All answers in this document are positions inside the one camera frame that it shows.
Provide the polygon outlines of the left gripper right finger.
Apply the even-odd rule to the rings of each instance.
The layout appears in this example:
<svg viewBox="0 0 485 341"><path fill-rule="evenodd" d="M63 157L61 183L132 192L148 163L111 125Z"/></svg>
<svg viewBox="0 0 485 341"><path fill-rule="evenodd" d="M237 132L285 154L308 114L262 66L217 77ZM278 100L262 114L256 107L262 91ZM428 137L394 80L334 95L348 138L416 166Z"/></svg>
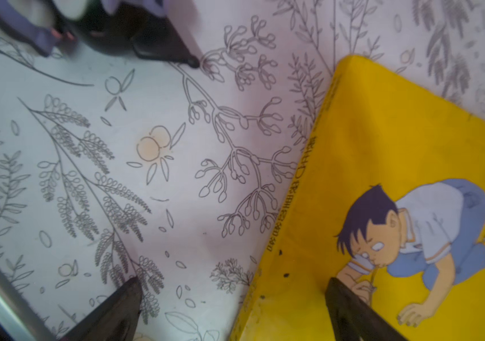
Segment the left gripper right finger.
<svg viewBox="0 0 485 341"><path fill-rule="evenodd" d="M335 340L407 340L337 278L329 280L325 300Z"/></svg>

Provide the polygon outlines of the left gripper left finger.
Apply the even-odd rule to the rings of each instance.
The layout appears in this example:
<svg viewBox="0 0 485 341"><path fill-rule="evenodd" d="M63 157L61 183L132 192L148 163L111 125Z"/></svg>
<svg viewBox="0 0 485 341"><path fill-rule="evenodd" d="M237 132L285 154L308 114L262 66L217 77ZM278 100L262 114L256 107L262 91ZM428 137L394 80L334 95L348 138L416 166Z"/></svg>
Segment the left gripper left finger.
<svg viewBox="0 0 485 341"><path fill-rule="evenodd" d="M142 298L140 280L127 280L61 340L132 340L141 313Z"/></svg>

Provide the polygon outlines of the yellow cartoon cover book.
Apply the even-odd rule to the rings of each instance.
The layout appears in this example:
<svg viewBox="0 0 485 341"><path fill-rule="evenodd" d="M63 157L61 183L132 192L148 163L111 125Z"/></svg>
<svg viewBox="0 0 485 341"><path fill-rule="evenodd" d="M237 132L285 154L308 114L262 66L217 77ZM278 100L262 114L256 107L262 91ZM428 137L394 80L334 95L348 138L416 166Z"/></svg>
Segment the yellow cartoon cover book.
<svg viewBox="0 0 485 341"><path fill-rule="evenodd" d="M338 64L231 340L334 340L331 281L407 340L485 340L485 121Z"/></svg>

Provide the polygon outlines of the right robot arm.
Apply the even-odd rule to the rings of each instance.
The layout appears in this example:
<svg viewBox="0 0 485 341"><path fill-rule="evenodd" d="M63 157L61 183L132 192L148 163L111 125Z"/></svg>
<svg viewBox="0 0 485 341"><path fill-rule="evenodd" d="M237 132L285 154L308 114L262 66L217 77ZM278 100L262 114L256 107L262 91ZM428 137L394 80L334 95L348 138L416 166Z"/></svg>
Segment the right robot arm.
<svg viewBox="0 0 485 341"><path fill-rule="evenodd" d="M0 0L0 30L44 57L77 41L106 55L133 51L139 59L199 68L169 20L168 7L162 0Z"/></svg>

